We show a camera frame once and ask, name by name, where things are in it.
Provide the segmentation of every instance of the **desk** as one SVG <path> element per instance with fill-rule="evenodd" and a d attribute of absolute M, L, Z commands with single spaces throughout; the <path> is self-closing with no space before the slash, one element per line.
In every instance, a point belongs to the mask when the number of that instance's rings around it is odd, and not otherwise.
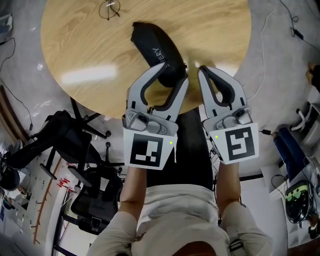
<path fill-rule="evenodd" d="M 104 0 L 47 0 L 41 45 L 47 66 L 61 88 L 97 113 L 120 119 L 127 89 L 148 69 L 131 42 L 133 22 L 158 25 L 174 41 L 190 79 L 181 113 L 202 103 L 198 68 L 207 65 L 234 75 L 251 35 L 247 0 L 119 0 L 120 17 L 99 16 Z M 146 92 L 162 105 L 170 88 L 155 82 Z"/>

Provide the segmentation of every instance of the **black office chair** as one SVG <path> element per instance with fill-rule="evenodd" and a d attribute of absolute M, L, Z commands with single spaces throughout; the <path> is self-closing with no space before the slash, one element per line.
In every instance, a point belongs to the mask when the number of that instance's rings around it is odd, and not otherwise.
<path fill-rule="evenodd" d="M 85 120 L 80 119 L 80 113 L 76 102 L 71 99 L 73 110 L 75 111 L 76 119 L 72 118 L 68 112 L 57 111 L 54 115 L 49 115 L 45 120 L 44 127 L 40 132 L 32 136 L 35 140 L 21 150 L 12 155 L 7 155 L 5 163 L 8 167 L 14 170 L 19 170 L 27 166 L 36 156 L 48 148 L 52 148 L 46 165 L 40 164 L 41 168 L 54 180 L 57 178 L 51 173 L 50 168 L 53 163 L 56 151 L 61 157 L 71 164 L 78 164 L 77 168 L 68 166 L 69 171 L 86 186 L 91 184 L 83 177 L 83 171 L 86 163 L 97 164 L 98 166 L 116 167 L 124 165 L 120 163 L 110 163 L 108 152 L 110 143 L 106 143 L 106 160 L 103 161 L 97 150 L 91 145 L 92 135 L 83 130 L 90 131 L 98 136 L 106 138 L 111 135 L 107 132 L 106 135 L 96 131 L 88 126 L 88 122 L 96 118 L 99 114 L 93 114 Z"/>
<path fill-rule="evenodd" d="M 71 211 L 78 215 L 78 227 L 81 230 L 99 235 L 118 211 L 123 183 L 114 168 L 103 166 L 88 168 L 84 176 L 92 186 L 83 185 L 71 205 Z M 109 180 L 104 191 L 100 189 L 101 178 Z"/>

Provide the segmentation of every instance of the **forearm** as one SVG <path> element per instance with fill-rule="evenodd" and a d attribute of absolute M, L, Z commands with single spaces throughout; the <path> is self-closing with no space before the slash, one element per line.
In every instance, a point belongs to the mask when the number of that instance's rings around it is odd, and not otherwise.
<path fill-rule="evenodd" d="M 120 195 L 120 212 L 132 214 L 139 220 L 147 190 L 147 170 L 129 167 Z"/>
<path fill-rule="evenodd" d="M 216 204 L 223 215 L 226 207 L 238 202 L 241 196 L 239 163 L 220 164 L 216 181 Z"/>

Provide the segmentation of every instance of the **round wooden table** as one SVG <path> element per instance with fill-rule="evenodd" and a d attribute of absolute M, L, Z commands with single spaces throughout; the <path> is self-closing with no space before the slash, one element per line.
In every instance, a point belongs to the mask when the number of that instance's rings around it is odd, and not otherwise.
<path fill-rule="evenodd" d="M 119 15 L 99 16 L 105 0 L 47 0 L 41 45 L 50 72 L 77 102 L 120 119 L 127 89 L 149 66 L 131 42 L 133 22 L 161 27 L 188 66 L 190 84 L 181 113 L 202 103 L 198 67 L 234 75 L 245 58 L 251 35 L 247 0 L 119 0 Z M 155 82 L 150 106 L 162 105 L 170 88 Z"/>

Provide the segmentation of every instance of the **gray floor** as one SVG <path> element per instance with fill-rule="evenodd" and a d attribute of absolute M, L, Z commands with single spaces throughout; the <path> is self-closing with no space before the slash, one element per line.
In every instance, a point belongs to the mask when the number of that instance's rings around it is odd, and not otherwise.
<path fill-rule="evenodd" d="M 305 40 L 320 47 L 320 20 L 311 13 L 305 0 L 283 0 L 294 15 L 299 16 L 296 28 L 303 33 Z M 308 0 L 319 15 L 313 0 Z M 235 75 L 244 86 L 247 97 L 252 96 L 263 79 L 263 59 L 261 30 L 266 16 L 276 8 L 268 18 L 262 39 L 264 45 L 265 79 L 256 96 L 249 101 L 252 117 L 261 129 L 274 131 L 280 124 L 291 124 L 298 120 L 296 108 L 306 104 L 310 86 L 305 73 L 307 64 L 319 62 L 319 52 L 290 33 L 290 19 L 279 0 L 248 0 L 251 10 L 252 31 L 247 56 Z M 15 38 L 14 56 L 5 63 L 1 78 L 12 92 L 21 99 L 31 112 L 33 132 L 36 132 L 48 115 L 58 110 L 72 112 L 68 95 L 56 83 L 41 50 L 40 27 L 46 0 L 2 0 L 0 12 L 12 12 Z M 0 46 L 0 62 L 10 56 L 13 42 Z M 10 102 L 23 127 L 28 130 L 30 120 L 27 111 L 11 95 Z M 90 110 L 81 108 L 82 113 Z M 104 121 L 101 117 L 92 124 L 105 132 L 111 130 L 110 158 L 113 161 L 123 159 L 122 124 L 120 120 Z M 103 154 L 105 141 L 94 139 L 94 146 Z M 270 137 L 260 135 L 260 157 L 241 163 L 242 176 L 260 173 L 260 167 L 279 161 L 279 154 Z"/>

